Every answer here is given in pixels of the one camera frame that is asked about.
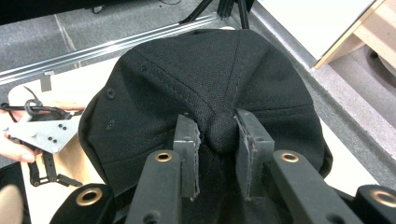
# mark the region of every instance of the brass ring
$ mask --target brass ring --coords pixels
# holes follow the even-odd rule
[[[97,203],[102,196],[103,192],[99,188],[85,189],[77,196],[76,203],[79,206],[88,206]]]
[[[170,161],[170,160],[172,160],[172,154],[167,153],[167,152],[159,153],[155,156],[155,160],[156,161]]]
[[[280,158],[284,161],[288,161],[288,162],[297,162],[299,160],[299,158],[291,153],[285,152],[283,153]]]
[[[378,203],[382,203],[388,207],[396,207],[396,196],[395,195],[392,195],[384,190],[379,190],[379,189],[371,190],[370,194]]]

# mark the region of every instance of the bolt hole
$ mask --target bolt hole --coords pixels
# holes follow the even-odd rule
[[[143,217],[145,224],[157,224],[160,221],[160,215],[157,212],[150,212]]]
[[[157,161],[170,161],[172,160],[172,154],[169,153],[160,153],[155,157]]]
[[[82,200],[89,201],[89,200],[94,199],[95,197],[96,197],[95,192],[89,192],[89,193],[85,194],[84,196],[82,196]]]
[[[97,203],[102,198],[103,192],[99,188],[85,189],[76,199],[80,206],[88,206]]]
[[[378,202],[388,207],[396,207],[396,196],[384,190],[374,189],[371,191],[372,197]]]
[[[282,160],[288,161],[288,162],[297,162],[299,159],[296,155],[291,154],[291,153],[283,153],[281,155]]]
[[[332,224],[345,224],[345,221],[338,215],[329,214],[326,219]]]

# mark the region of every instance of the wooden table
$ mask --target wooden table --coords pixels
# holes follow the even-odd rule
[[[364,45],[396,67],[395,0],[376,0],[317,62],[315,68]]]

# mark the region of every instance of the aluminum rail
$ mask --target aluminum rail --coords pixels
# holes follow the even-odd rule
[[[185,24],[172,24],[155,30],[151,30],[138,35],[132,35],[119,40],[109,41],[89,49],[74,51],[56,58],[48,59],[39,63],[31,63],[22,67],[0,72],[0,85],[17,81],[27,77],[44,74],[45,71],[54,70],[62,66],[89,60],[109,53],[129,49],[140,43],[151,39],[166,37],[187,32],[200,26],[208,25],[212,22],[221,21],[220,16],[214,12],[207,16],[198,18],[196,21]]]

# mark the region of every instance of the white panel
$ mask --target white panel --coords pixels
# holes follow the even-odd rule
[[[375,0],[258,0],[319,60]]]

